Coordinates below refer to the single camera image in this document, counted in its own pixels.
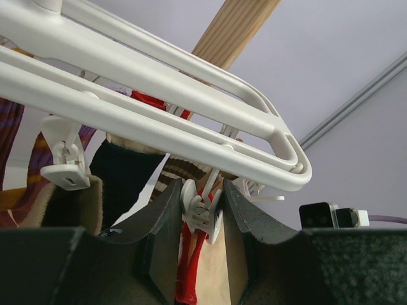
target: wooden beam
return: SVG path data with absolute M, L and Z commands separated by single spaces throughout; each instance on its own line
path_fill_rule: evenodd
M 192 54 L 228 70 L 280 0 L 226 0 Z

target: cable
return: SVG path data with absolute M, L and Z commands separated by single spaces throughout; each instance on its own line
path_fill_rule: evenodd
M 396 216 L 369 215 L 369 221 L 395 222 L 398 224 L 407 224 L 407 218 Z

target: ceiling track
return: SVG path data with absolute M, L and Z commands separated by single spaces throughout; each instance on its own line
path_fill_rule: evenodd
M 398 74 L 407 67 L 407 52 L 391 64 L 386 70 L 380 73 L 374 80 L 368 83 L 362 90 L 356 93 L 350 100 L 344 103 L 330 117 L 314 128 L 301 141 L 303 150 L 308 149 L 316 143 L 321 137 L 327 134 L 332 128 L 339 124 L 349 114 L 355 111 L 359 106 L 369 100 L 376 92 L 382 89 Z

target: striped fabric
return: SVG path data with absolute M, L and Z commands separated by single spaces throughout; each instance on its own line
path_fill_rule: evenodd
M 95 131 L 96 130 L 91 127 L 81 127 L 79 137 L 84 149 L 88 146 Z M 16 227 L 25 219 L 40 190 L 49 183 L 48 180 L 40 175 L 40 169 L 52 164 L 52 153 L 43 134 L 40 133 L 37 136 L 31 152 L 27 173 L 27 187 L 22 195 L 16 198 L 16 201 L 11 204 L 13 207 L 11 212 L 9 210 L 0 212 L 0 227 Z
M 153 189 L 149 203 L 154 202 L 154 200 L 161 195 L 162 192 L 170 185 L 170 183 L 178 178 L 181 178 L 183 182 L 187 179 L 192 179 L 197 184 L 197 190 L 203 189 L 206 182 L 210 176 L 212 168 L 197 162 L 189 161 L 184 158 L 177 156 L 170 156 L 165 162 L 163 169 L 161 170 L 160 176 Z M 212 187 L 211 193 L 214 193 L 223 186 L 223 178 L 226 179 L 236 179 L 237 177 L 220 171 L 217 175 L 216 181 Z
M 24 105 L 0 98 L 0 191 L 6 164 L 23 117 Z

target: black fabric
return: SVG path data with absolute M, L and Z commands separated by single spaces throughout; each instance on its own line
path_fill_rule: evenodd
M 111 227 L 139 199 L 164 155 L 129 151 L 105 140 L 90 165 L 103 181 L 102 229 Z
M 41 227 L 75 227 L 81 224 L 81 206 L 78 191 L 56 187 L 41 223 Z

